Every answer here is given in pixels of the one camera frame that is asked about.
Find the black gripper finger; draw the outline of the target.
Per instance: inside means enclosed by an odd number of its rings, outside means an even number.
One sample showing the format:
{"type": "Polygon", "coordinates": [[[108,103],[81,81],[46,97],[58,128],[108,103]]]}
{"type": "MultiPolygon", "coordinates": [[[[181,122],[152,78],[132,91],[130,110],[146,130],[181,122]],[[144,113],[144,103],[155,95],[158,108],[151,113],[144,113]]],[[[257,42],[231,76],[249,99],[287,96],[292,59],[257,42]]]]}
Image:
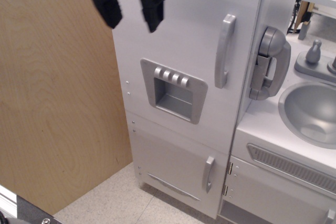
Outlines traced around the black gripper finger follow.
{"type": "Polygon", "coordinates": [[[93,3],[105,23],[115,29],[122,19],[118,0],[93,0],[93,3]]]}
{"type": "Polygon", "coordinates": [[[141,0],[144,19],[151,33],[155,32],[164,19],[165,0],[141,0]]]}

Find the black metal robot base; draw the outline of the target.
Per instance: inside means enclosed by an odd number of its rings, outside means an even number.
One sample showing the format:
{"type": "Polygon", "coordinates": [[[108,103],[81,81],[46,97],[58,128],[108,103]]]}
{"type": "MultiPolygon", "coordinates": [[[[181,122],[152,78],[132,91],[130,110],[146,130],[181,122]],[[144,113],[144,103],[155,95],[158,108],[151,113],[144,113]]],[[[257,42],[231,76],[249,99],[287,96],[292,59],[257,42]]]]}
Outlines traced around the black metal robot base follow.
{"type": "Polygon", "coordinates": [[[1,185],[1,223],[62,223],[1,185]]]}

